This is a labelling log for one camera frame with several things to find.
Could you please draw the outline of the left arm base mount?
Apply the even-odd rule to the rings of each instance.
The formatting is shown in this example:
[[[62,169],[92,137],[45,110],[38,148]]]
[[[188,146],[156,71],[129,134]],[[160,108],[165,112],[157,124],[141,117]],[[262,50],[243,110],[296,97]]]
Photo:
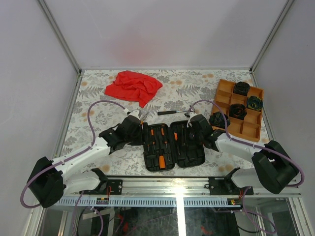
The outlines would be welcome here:
[[[121,195],[123,189],[123,180],[122,179],[110,179],[107,181],[104,187],[98,187],[94,190],[84,190],[86,195]]]

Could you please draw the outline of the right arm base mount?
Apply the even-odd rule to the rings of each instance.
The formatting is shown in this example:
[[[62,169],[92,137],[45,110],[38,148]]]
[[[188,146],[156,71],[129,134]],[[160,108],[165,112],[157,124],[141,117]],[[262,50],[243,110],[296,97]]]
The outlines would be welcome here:
[[[214,196],[232,196],[244,193],[246,187],[237,187],[230,179],[224,177],[208,177],[210,195]]]

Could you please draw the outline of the metal file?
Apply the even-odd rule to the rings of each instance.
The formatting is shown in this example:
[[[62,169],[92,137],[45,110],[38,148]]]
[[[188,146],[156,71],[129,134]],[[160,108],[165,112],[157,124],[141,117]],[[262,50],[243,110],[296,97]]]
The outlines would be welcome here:
[[[174,132],[174,138],[175,138],[175,145],[176,145],[177,153],[178,153],[178,155],[181,155],[177,132]]]

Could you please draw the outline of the black plastic tool case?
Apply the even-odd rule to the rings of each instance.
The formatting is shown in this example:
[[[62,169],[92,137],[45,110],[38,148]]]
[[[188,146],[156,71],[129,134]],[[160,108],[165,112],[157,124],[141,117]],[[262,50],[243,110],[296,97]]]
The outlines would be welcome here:
[[[189,127],[186,127],[187,121],[175,121],[170,125],[165,123],[148,125],[143,123],[142,137],[143,137],[143,155],[146,169],[150,172],[163,172],[173,169],[176,165],[180,168],[190,168],[202,165],[205,162],[204,146],[197,141],[195,132]],[[168,140],[168,149],[170,162],[167,159],[166,146],[161,134],[161,127],[164,126],[165,134]],[[151,129],[154,129],[156,139],[156,152],[153,150],[151,139]],[[178,155],[174,132],[177,132],[179,139],[179,147],[181,155]],[[146,153],[146,143],[150,142],[151,154]],[[163,155],[165,158],[166,168],[159,168],[159,156]]]

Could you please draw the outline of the orange handled tool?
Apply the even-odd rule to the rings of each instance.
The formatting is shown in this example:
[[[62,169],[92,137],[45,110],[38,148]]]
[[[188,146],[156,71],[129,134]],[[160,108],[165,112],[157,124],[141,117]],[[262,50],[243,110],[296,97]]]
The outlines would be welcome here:
[[[165,158],[163,155],[159,156],[159,168],[162,170],[166,168]]]

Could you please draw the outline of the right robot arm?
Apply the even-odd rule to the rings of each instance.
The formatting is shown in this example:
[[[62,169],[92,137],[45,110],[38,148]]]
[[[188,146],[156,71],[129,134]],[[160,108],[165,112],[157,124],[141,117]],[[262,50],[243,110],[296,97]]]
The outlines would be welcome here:
[[[283,147],[276,141],[264,145],[236,139],[224,130],[214,130],[201,114],[191,113],[188,126],[193,129],[195,138],[204,147],[235,155],[253,164],[253,168],[239,168],[227,175],[224,187],[230,194],[249,186],[262,186],[273,194],[279,194],[299,173]]]

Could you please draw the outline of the small orange black screwdriver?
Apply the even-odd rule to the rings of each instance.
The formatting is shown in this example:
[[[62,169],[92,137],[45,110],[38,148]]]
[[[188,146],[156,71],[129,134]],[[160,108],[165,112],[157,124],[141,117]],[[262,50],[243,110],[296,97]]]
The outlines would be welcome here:
[[[155,139],[155,133],[154,129],[151,129],[151,139],[152,139],[152,144],[153,144],[153,150],[156,152],[156,139]]]

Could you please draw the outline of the orange handled needle-nose pliers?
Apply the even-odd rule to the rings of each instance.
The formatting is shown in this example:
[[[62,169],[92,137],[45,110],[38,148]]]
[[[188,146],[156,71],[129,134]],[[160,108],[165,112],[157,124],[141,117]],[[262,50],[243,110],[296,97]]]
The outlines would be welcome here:
[[[141,117],[141,119],[140,119],[140,124],[142,125],[143,124],[143,122],[145,121],[145,119],[147,118],[147,116],[150,114],[150,112],[147,112],[147,113],[145,113],[142,117]]]

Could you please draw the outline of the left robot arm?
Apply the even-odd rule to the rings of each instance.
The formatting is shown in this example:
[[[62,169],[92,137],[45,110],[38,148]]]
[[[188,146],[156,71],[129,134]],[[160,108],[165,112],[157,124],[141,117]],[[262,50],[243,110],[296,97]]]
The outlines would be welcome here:
[[[123,149],[125,145],[140,144],[140,123],[140,117],[130,113],[122,123],[101,132],[91,146],[55,160],[40,158],[28,180],[28,187],[40,206],[48,208],[63,195],[76,192],[104,193],[108,187],[108,178],[100,169],[92,168],[83,173],[79,173],[79,170]]]

